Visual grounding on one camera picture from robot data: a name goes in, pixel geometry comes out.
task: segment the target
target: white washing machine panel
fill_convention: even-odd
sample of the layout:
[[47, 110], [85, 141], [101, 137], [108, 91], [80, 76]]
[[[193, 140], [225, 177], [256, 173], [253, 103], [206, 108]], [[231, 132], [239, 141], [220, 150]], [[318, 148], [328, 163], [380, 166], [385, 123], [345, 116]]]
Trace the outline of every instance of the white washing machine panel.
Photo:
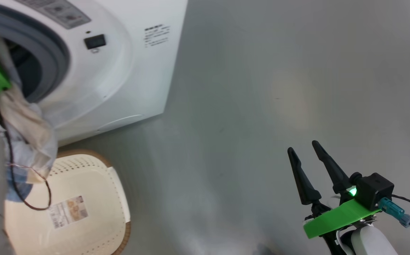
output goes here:
[[[69, 28], [42, 9], [56, 2], [84, 13], [84, 24]], [[0, 0], [0, 5], [45, 24], [68, 47], [64, 80], [39, 103], [60, 145], [164, 111], [187, 0]], [[101, 34], [106, 45], [87, 49], [84, 39]]]

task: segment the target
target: black rectangular latch slot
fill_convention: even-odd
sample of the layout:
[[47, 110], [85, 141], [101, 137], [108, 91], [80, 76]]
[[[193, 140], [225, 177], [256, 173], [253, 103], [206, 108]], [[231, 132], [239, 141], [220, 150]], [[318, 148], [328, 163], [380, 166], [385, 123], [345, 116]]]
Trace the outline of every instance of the black rectangular latch slot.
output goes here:
[[84, 42], [85, 42], [85, 45], [87, 46], [87, 49], [89, 50], [106, 45], [106, 39], [104, 37], [104, 34], [85, 38]]

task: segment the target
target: product label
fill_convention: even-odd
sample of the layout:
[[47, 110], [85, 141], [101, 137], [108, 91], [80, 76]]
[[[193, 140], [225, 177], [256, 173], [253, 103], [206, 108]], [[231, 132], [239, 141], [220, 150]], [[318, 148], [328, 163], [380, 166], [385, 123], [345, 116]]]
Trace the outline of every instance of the product label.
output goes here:
[[49, 207], [48, 213], [54, 229], [68, 226], [88, 217], [84, 199], [81, 195], [52, 205]]
[[160, 45], [169, 41], [171, 27], [159, 24], [145, 29], [145, 48]]
[[87, 22], [88, 18], [81, 10], [67, 0], [15, 0], [42, 13], [66, 29], [72, 29]]

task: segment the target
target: green led light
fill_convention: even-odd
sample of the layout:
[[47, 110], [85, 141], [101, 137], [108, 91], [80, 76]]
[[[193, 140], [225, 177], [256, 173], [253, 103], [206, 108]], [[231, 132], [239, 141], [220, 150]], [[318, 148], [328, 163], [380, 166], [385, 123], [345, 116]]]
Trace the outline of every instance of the green led light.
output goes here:
[[354, 188], [354, 189], [350, 190], [349, 193], [354, 197], [357, 193], [357, 189]]

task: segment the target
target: blue connector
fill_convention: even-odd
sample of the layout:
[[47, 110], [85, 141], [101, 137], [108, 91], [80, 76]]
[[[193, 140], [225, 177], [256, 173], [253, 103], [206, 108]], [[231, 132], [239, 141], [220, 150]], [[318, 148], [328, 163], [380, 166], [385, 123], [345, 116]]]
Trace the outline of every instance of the blue connector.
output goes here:
[[396, 205], [392, 200], [388, 199], [387, 197], [381, 198], [378, 203], [378, 208], [381, 209], [383, 212], [387, 213], [388, 215], [393, 216], [396, 218], [400, 224], [407, 228], [409, 227], [410, 223], [410, 215], [405, 214], [404, 210]]

